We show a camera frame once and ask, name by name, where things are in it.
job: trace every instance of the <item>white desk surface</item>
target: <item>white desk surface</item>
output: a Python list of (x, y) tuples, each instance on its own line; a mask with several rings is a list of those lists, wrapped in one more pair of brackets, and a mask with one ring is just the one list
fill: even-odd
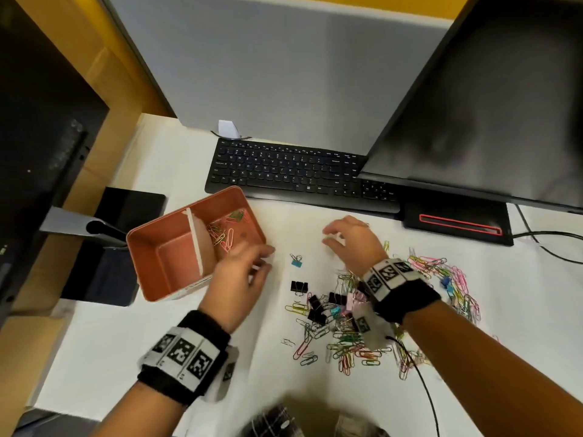
[[(168, 196), (166, 212), (197, 201), (206, 196), (204, 184), (215, 143), (216, 137), (208, 131), (187, 129), (176, 119), (144, 115), (112, 185), (163, 193)], [(251, 200), (251, 205), (268, 242), (278, 249), (273, 272), (257, 307), (231, 340), (241, 355), (227, 398), (219, 404), (197, 400), (174, 434), (228, 436), (261, 408), (293, 391), (356, 409), (396, 437), (432, 435), (433, 417), (417, 375), (400, 381), (394, 363), (376, 369), (382, 371), (374, 373), (377, 383), (366, 389), (355, 389), (354, 382), (350, 384), (353, 377), (339, 374), (336, 362), (328, 366), (322, 362), (305, 373), (281, 369), (286, 366), (274, 357), (281, 351), (282, 332), (277, 316), (268, 314), (263, 320), (266, 307), (281, 302), (283, 296), (277, 290), (290, 272), (289, 253), (302, 254), (309, 264), (306, 272), (314, 276), (316, 271), (310, 267), (331, 266), (329, 252), (319, 243), (321, 230), (344, 212), (267, 200)], [(583, 235), (580, 216), (530, 207), (523, 210), (532, 229)], [(513, 206), (509, 213), (513, 232), (522, 232), (524, 226)], [(559, 261), (529, 241), (517, 241), (512, 248), (493, 246), (408, 231), (389, 219), (357, 216), (369, 222), (381, 240), (390, 240), (392, 253), (406, 256), (412, 246), (422, 255), (448, 257), (450, 264), (465, 272), (470, 293), (479, 301), (479, 326), (498, 335), (503, 345), (583, 400), (583, 267)], [(558, 253), (583, 257), (580, 243), (569, 239), (554, 236), (545, 239), (545, 244)], [(149, 303), (138, 293), (129, 307), (77, 302), (34, 406), (95, 420), (105, 418), (135, 382), (138, 358), (187, 311), (195, 309), (203, 293), (200, 290), (178, 301), (158, 303)], [(272, 327), (259, 332), (261, 322)], [(442, 435), (479, 435), (434, 369), (424, 365), (422, 371), (429, 374), (426, 381)], [(367, 406), (355, 408), (355, 404)]]

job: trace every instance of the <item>monitor stand base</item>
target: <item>monitor stand base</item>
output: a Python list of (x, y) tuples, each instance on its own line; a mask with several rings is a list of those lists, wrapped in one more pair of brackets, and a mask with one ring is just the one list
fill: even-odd
[(404, 188), (401, 206), (405, 228), (514, 245), (504, 202)]

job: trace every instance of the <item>black monitor screen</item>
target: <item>black monitor screen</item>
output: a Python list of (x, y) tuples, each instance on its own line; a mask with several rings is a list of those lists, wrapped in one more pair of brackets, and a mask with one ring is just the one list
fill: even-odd
[(363, 172), (509, 202), (583, 207), (583, 3), (473, 2)]

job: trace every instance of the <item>black keyboard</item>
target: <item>black keyboard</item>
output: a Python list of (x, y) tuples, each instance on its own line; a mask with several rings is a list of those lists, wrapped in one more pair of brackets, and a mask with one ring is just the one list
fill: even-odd
[(219, 139), (205, 191), (237, 185), (250, 198), (397, 213), (394, 186), (356, 177), (365, 162), (351, 153)]

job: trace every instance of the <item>person's right hand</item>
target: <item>person's right hand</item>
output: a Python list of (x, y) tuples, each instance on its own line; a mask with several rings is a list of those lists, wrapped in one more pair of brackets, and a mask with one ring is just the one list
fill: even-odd
[(342, 235), (346, 246), (332, 238), (324, 238), (322, 243), (328, 245), (346, 264), (346, 267), (361, 279), (368, 269), (388, 257), (368, 224), (352, 216), (344, 216), (342, 219), (332, 221), (322, 230), (322, 233)]

